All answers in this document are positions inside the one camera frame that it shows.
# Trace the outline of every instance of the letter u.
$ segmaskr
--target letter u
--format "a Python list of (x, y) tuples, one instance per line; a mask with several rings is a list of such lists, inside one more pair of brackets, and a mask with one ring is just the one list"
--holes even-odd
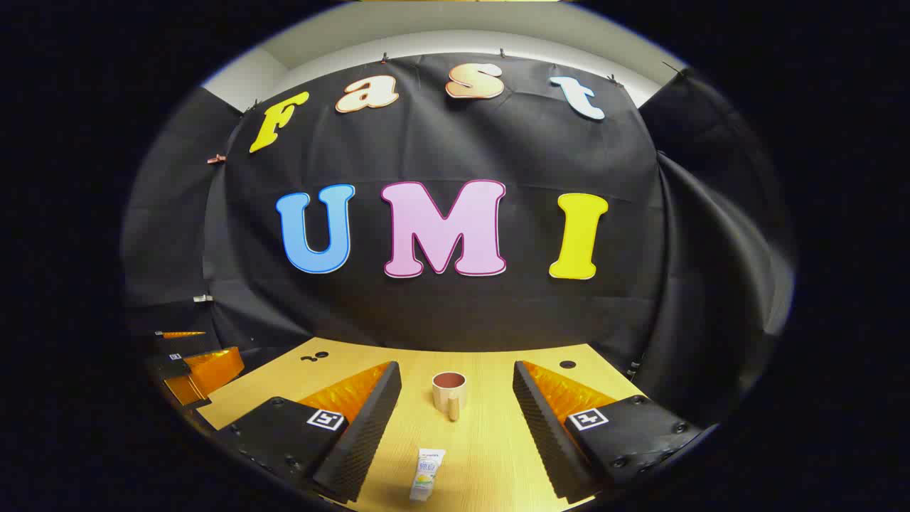
[(288, 194), (275, 203), (281, 215), (281, 239), (291, 264), (314, 274), (336, 271), (344, 265), (350, 254), (348, 201), (352, 197), (354, 186), (347, 184), (332, 185), (319, 193), (329, 214), (329, 246), (322, 252), (313, 251), (307, 243), (304, 210), (309, 205), (309, 195)]

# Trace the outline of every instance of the paper cup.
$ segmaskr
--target paper cup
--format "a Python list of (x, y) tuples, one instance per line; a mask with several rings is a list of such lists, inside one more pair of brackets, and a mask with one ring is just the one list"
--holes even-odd
[(432, 383), (433, 403), (436, 408), (452, 421), (457, 420), (465, 405), (468, 379), (458, 372), (442, 372), (433, 375)]

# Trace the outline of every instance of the orange textured surface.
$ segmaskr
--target orange textured surface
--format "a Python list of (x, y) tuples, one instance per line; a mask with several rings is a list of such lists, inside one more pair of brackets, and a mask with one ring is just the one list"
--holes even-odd
[(243, 371), (243, 360), (237, 347), (185, 357), (190, 369), (190, 378), (203, 398), (219, 387), (229, 383)]
[(607, 396), (590, 387), (577, 383), (568, 377), (556, 374), (537, 364), (522, 361), (534, 383), (543, 393), (543, 398), (560, 420), (560, 425), (565, 425), (566, 416), (586, 411), (595, 407), (616, 402), (616, 399)]
[(166, 339), (166, 340), (172, 340), (172, 339), (174, 339), (174, 338), (185, 338), (185, 337), (187, 337), (187, 336), (197, 336), (197, 335), (199, 335), (199, 334), (205, 334), (205, 333), (190, 333), (190, 332), (183, 332), (183, 333), (161, 333), (161, 337), (164, 338), (164, 339)]
[(181, 405), (192, 404), (197, 400), (203, 399), (199, 395), (198, 389), (193, 385), (193, 381), (190, 380), (189, 375), (166, 379), (165, 385), (167, 389), (171, 390), (171, 393), (174, 394), (174, 397)]
[(299, 402), (317, 409), (342, 413), (348, 418), (348, 423), (353, 423), (389, 363), (391, 361), (378, 364), (343, 381), (338, 381)]

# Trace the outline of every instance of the black backdrop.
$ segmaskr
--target black backdrop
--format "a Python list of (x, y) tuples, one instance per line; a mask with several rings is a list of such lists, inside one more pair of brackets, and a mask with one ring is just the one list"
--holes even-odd
[[(447, 96), (450, 69), (490, 61), (502, 69), (503, 94)], [(397, 101), (335, 110), (347, 84), (380, 74), (395, 77)], [(550, 77), (590, 88), (605, 119), (578, 115)], [(681, 87), (691, 90), (680, 97)], [(308, 101), (277, 140), (250, 153), (262, 113), (304, 91)], [(211, 332), (213, 347), (238, 346), (245, 356), (312, 335), (436, 351), (589, 343), (677, 414), (700, 425), (721, 421), (761, 372), (789, 310), (794, 266), (784, 205), (756, 137), (700, 78), (680, 75), (642, 111), (645, 119), (615, 81), (476, 54), (341, 70), (266, 99), (242, 119), (198, 90), (158, 138), (127, 208), (130, 322), (148, 332)], [(732, 120), (738, 129), (728, 128)], [(662, 146), (657, 153), (650, 128), (688, 169)], [(205, 163), (219, 151), (226, 163)], [(385, 275), (392, 228), (380, 191), (419, 181), (447, 212), (471, 179), (506, 187), (497, 210), (506, 271)], [(348, 205), (352, 251), (334, 272), (301, 272), (286, 256), (275, 204), (301, 191), (315, 198), (337, 183), (357, 190)], [(547, 272), (559, 255), (557, 199), (566, 192), (611, 205), (596, 231), (598, 271), (589, 280)], [(312, 203), (307, 243), (319, 251), (329, 244), (326, 211)], [(215, 300), (190, 301), (203, 293)], [(190, 312), (193, 322), (179, 325)], [(160, 325), (149, 329), (156, 317)]]
[[(19, 123), (8, 131), (10, 159), (27, 171), (5, 190), (16, 200), (4, 212), (9, 246), (24, 256), (11, 275), (9, 290), (21, 293), (7, 320), (13, 356), (34, 349), (28, 355), (40, 357), (29, 361), (52, 363), (34, 367), (41, 378), (30, 386), (34, 396), (46, 384), (46, 399), (12, 403), (20, 412), (13, 421), (25, 427), (4, 443), (6, 496), (17, 509), (299, 509), (224, 465), (135, 380), (113, 305), (122, 298), (116, 241), (131, 169), (169, 109), (221, 62), (301, 13), (224, 2), (159, 8), (9, 13), (10, 63), (18, 77), (36, 79), (16, 82), (9, 97)], [(880, 70), (887, 48), (906, 50), (900, 11), (742, 9), (610, 7), (743, 108), (783, 169), (804, 247), (794, 313), (760, 385), (702, 456), (636, 509), (893, 505), (906, 499), (892, 411), (906, 400), (895, 342), (906, 274), (894, 255), (908, 190), (904, 175), (889, 170), (889, 156), (900, 154), (903, 85)], [(104, 16), (119, 22), (93, 30)], [(56, 229), (61, 220), (66, 228)]]

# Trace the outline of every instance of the pink letter m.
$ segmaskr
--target pink letter m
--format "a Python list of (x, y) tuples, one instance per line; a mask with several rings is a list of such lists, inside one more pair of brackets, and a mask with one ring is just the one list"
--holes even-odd
[(417, 181), (392, 183), (382, 190), (392, 208), (392, 259), (385, 271), (390, 277), (417, 277), (423, 264), (414, 258), (414, 242), (420, 244), (437, 274), (449, 266), (458, 240), (461, 257), (455, 271), (463, 275), (496, 275), (506, 270), (500, 257), (498, 216), (505, 185), (491, 179), (475, 179), (461, 187), (448, 217), (442, 217), (426, 187)]

